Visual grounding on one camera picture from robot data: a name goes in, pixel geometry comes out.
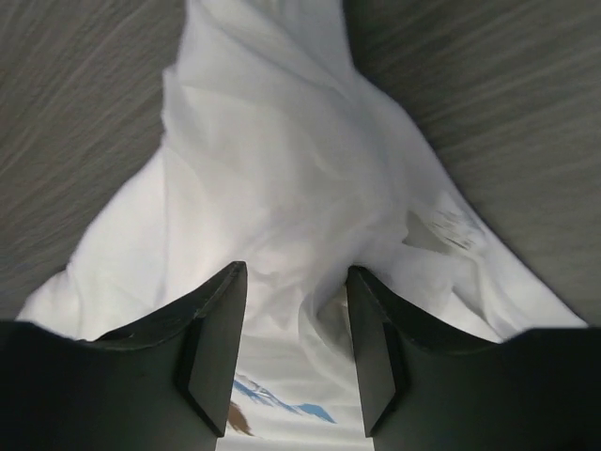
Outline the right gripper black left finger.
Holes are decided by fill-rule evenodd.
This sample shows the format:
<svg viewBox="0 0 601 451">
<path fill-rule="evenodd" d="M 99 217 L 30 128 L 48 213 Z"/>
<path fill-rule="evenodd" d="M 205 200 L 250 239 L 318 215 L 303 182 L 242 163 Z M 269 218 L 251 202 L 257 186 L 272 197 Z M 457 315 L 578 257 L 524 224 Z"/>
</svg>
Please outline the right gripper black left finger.
<svg viewBox="0 0 601 451">
<path fill-rule="evenodd" d="M 247 294 L 234 262 L 94 341 L 1 324 L 5 450 L 212 450 L 229 411 Z"/>
</svg>

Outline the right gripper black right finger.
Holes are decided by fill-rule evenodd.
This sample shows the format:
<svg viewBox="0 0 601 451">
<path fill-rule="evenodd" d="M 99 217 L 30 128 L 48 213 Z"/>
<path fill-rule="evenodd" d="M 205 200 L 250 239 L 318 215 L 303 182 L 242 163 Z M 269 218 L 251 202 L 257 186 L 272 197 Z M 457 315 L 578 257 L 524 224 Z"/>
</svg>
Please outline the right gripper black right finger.
<svg viewBox="0 0 601 451">
<path fill-rule="evenodd" d="M 364 431 L 378 450 L 596 450 L 600 332 L 531 329 L 493 343 L 347 276 Z"/>
</svg>

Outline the white printed t-shirt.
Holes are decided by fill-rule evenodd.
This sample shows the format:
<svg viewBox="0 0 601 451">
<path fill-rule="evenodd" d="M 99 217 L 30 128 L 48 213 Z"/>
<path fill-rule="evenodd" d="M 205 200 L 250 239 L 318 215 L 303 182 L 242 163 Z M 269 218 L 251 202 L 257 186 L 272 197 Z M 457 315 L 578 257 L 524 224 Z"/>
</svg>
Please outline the white printed t-shirt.
<svg viewBox="0 0 601 451">
<path fill-rule="evenodd" d="M 593 328 L 482 222 L 408 117 L 354 68 L 338 1 L 191 1 L 161 144 L 17 321 L 94 341 L 247 268 L 212 450 L 378 450 L 347 276 L 484 340 Z"/>
</svg>

